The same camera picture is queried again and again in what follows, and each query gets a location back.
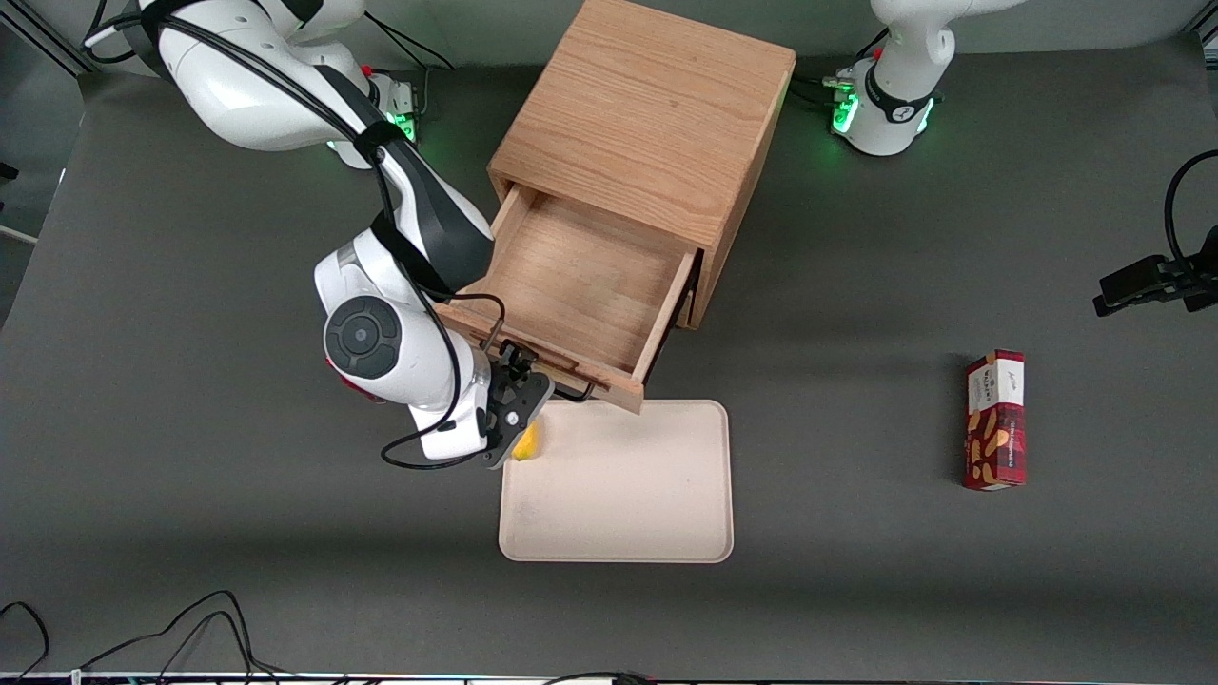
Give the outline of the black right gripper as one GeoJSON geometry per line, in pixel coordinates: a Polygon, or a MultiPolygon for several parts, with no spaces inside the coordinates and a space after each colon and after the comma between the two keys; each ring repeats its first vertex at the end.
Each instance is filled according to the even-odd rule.
{"type": "Polygon", "coordinates": [[[537,353],[513,340],[501,342],[501,360],[490,364],[481,428],[488,442],[514,442],[523,431],[523,383],[533,374],[537,353]]]}

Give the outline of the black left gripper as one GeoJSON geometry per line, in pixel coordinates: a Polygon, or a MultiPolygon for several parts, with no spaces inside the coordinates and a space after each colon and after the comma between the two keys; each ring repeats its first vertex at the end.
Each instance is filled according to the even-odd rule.
{"type": "Polygon", "coordinates": [[[1179,246],[1177,232],[1170,232],[1170,255],[1179,264],[1183,278],[1190,286],[1180,290],[1175,261],[1163,255],[1151,255],[1125,264],[1101,278],[1100,294],[1093,297],[1093,311],[1100,318],[1108,317],[1140,303],[1164,303],[1184,301],[1188,313],[1196,313],[1217,303],[1217,232],[1213,225],[1202,247],[1185,256],[1179,246]]]}

